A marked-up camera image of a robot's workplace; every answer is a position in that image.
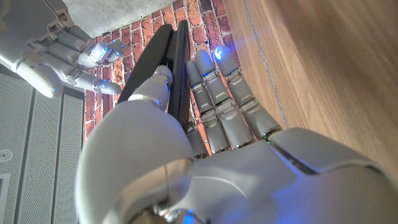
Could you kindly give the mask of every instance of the vent grille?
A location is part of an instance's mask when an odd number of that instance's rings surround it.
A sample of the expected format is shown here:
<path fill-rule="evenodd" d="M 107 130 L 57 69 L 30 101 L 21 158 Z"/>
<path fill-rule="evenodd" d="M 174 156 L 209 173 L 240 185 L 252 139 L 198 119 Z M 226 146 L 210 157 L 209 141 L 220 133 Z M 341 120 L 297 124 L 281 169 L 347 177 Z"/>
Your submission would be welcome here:
<path fill-rule="evenodd" d="M 81 151 L 83 100 L 65 95 L 63 101 L 60 155 L 55 198 L 54 224 L 77 223 L 75 176 Z"/>
<path fill-rule="evenodd" d="M 61 98 L 37 92 L 19 208 L 19 223 L 50 223 Z"/>
<path fill-rule="evenodd" d="M 13 223 L 33 88 L 25 81 L 3 74 L 0 83 L 0 102 L 3 102 L 0 103 L 0 149 L 14 153 L 10 161 L 0 162 L 0 173 L 11 173 L 4 223 Z"/>

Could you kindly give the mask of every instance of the blue led light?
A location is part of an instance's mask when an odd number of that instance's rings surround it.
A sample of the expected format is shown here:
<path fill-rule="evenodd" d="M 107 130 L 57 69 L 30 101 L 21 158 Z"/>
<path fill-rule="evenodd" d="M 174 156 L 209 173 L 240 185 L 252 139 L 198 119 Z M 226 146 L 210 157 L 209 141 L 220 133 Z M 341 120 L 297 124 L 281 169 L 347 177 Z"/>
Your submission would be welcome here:
<path fill-rule="evenodd" d="M 217 58 L 218 60 L 221 60 L 221 51 L 220 51 L 220 52 L 217 52 L 217 49 L 216 49 L 215 52 L 214 52 L 214 54 L 216 55 L 216 58 Z"/>
<path fill-rule="evenodd" d="M 193 218 L 189 215 L 185 215 L 184 219 L 182 220 L 182 224 L 192 224 Z"/>

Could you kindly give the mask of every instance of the wooden surface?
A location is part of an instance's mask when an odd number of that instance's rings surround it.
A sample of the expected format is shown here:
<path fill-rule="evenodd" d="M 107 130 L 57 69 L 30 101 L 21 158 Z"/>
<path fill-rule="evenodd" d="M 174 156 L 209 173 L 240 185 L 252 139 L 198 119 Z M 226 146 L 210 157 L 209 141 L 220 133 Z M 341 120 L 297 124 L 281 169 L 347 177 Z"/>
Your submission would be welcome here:
<path fill-rule="evenodd" d="M 262 105 L 280 124 L 283 112 L 289 127 L 352 147 L 398 180 L 398 1 L 246 0 L 258 43 L 244 2 L 224 6 Z"/>

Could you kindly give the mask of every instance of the red brick wall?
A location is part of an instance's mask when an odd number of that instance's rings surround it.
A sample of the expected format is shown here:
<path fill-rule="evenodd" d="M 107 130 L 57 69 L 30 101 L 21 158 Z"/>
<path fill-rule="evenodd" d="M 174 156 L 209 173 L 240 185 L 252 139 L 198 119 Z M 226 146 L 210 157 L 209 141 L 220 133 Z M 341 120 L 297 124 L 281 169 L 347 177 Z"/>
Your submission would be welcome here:
<path fill-rule="evenodd" d="M 176 0 L 173 4 L 144 17 L 140 21 L 97 37 L 97 41 L 103 40 L 105 42 L 120 39 L 126 46 L 126 51 L 123 57 L 113 65 L 97 67 L 92 71 L 92 75 L 112 80 L 123 87 L 154 32 L 163 24 L 172 24 L 175 29 L 176 25 L 184 19 L 188 20 L 192 59 L 199 49 L 211 52 L 214 59 L 213 51 L 215 47 L 225 44 L 232 50 L 236 61 L 239 63 L 223 1 Z M 100 95 L 86 91 L 85 138 L 101 122 L 102 117 L 113 108 L 118 98 L 119 96 Z M 195 100 L 192 100 L 191 104 L 195 123 L 201 130 L 205 142 L 207 142 Z"/>

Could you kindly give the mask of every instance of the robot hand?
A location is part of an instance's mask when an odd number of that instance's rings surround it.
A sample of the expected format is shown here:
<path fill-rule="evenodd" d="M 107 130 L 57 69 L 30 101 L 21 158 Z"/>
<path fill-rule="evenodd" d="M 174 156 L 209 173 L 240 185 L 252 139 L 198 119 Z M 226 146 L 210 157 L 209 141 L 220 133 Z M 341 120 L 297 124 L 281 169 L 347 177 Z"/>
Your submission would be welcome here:
<path fill-rule="evenodd" d="M 209 141 L 164 113 L 173 76 L 157 67 L 95 127 L 76 177 L 80 223 L 395 223 L 378 166 L 317 133 L 282 131 L 229 49 L 199 50 L 187 75 Z"/>
<path fill-rule="evenodd" d="M 0 0 L 0 63 L 47 97 L 62 94 L 62 82 L 104 94 L 120 94 L 118 84 L 88 70 L 115 62 L 119 40 L 96 44 L 76 26 L 61 0 Z"/>

